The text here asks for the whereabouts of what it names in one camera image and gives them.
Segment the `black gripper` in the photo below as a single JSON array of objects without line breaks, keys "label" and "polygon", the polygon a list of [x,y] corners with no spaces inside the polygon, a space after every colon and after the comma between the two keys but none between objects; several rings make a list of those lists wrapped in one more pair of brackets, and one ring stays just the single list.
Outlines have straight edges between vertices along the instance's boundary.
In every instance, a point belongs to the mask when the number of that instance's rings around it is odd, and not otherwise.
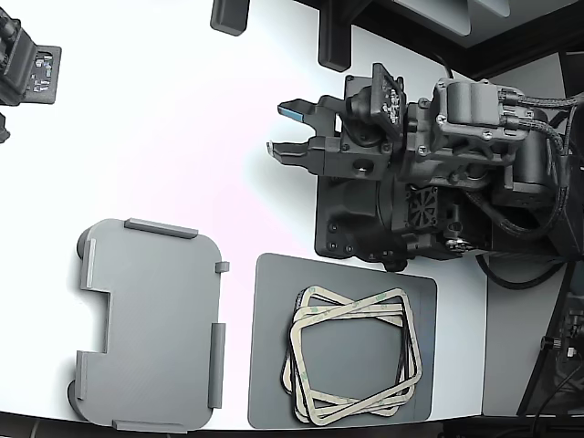
[{"label": "black gripper", "polygon": [[[401,151],[406,95],[357,93],[345,99],[322,96],[317,102],[293,99],[277,105],[280,115],[311,126],[324,139],[323,174],[380,180]],[[266,143],[267,152],[287,166],[320,173],[320,140]]]}]

